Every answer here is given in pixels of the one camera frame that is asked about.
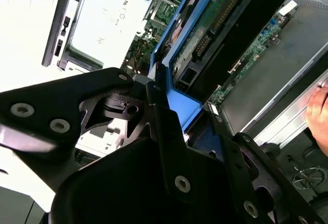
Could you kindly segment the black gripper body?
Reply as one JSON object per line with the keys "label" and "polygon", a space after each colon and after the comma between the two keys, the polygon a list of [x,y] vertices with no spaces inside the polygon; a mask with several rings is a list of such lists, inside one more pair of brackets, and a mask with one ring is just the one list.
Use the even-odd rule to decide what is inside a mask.
{"label": "black gripper body", "polygon": [[73,173],[60,186],[51,223],[271,223],[255,196],[231,191],[225,166],[189,148],[190,194],[167,192],[158,145],[136,142]]}

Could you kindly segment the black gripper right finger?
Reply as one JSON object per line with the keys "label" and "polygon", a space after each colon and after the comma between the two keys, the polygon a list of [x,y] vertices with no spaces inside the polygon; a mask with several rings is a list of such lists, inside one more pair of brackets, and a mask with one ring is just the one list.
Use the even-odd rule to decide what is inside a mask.
{"label": "black gripper right finger", "polygon": [[229,136],[210,113],[213,145],[228,177],[235,223],[323,223],[276,164],[244,133]]}

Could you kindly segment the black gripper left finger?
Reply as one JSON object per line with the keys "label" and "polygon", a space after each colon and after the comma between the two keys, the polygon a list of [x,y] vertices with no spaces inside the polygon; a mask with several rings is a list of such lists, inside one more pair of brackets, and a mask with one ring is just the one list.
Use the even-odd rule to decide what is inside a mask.
{"label": "black gripper left finger", "polygon": [[198,193],[178,115],[165,82],[135,81],[107,68],[1,93],[1,146],[26,155],[26,165],[55,184],[84,133],[119,118],[124,149],[75,173],[66,195],[105,196],[145,188],[154,194]]}

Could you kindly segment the person's hand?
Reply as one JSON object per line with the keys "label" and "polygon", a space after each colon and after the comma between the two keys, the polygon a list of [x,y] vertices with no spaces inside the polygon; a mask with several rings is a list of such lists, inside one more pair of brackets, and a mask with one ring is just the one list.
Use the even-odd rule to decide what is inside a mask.
{"label": "person's hand", "polygon": [[307,105],[305,120],[320,150],[327,156],[327,84],[317,87]]}

